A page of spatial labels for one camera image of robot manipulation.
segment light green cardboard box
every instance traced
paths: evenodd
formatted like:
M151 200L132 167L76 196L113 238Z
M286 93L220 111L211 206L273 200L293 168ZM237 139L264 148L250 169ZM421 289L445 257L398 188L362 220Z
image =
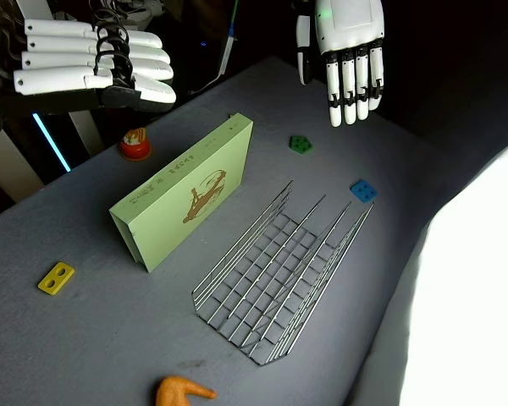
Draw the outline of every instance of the light green cardboard box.
M148 272L239 186L251 132L252 121L235 114L109 209Z

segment blue light strip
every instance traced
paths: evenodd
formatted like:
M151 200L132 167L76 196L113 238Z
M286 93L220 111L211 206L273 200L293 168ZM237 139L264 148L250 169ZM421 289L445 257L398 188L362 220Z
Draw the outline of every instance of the blue light strip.
M43 125L43 122L42 122L40 116L38 116L37 113L33 113L32 117L35 119L35 121L36 121L38 127L40 128L40 130L42 131L43 135L45 135L45 138L47 138L47 142L51 146L51 148L54 151L54 153L57 155L57 157L60 160L60 163L62 163L64 169L66 169L66 172L70 172L71 169L69 168L68 163L66 162L66 160L64 159L64 157L62 156L60 151L58 150L57 145L52 140L51 135L49 134L49 132L45 128L45 125Z

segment wire grid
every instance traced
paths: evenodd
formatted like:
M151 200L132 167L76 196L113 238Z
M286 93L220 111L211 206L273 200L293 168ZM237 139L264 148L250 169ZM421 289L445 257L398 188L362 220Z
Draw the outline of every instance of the wire grid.
M303 224L321 200L296 222L282 212L290 186L192 293L197 314L259 365L293 349L371 210L333 246L329 237L349 205L317 237Z

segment green toy piece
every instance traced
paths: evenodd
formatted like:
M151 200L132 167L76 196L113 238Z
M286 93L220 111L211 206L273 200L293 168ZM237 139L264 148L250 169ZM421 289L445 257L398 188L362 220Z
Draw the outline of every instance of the green toy piece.
M290 148L300 154L306 154L312 149L312 144L307 137L294 135L293 137L290 137Z

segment orange object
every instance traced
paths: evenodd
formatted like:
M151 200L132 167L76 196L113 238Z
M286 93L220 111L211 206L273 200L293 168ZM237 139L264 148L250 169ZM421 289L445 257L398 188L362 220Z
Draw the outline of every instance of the orange object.
M130 161L141 161L151 155L151 143L144 128L131 129L119 144L120 153Z
M206 389L180 376L168 376L165 378L156 395L156 406L188 406L190 402L186 395L197 395L204 398L216 399L217 393Z

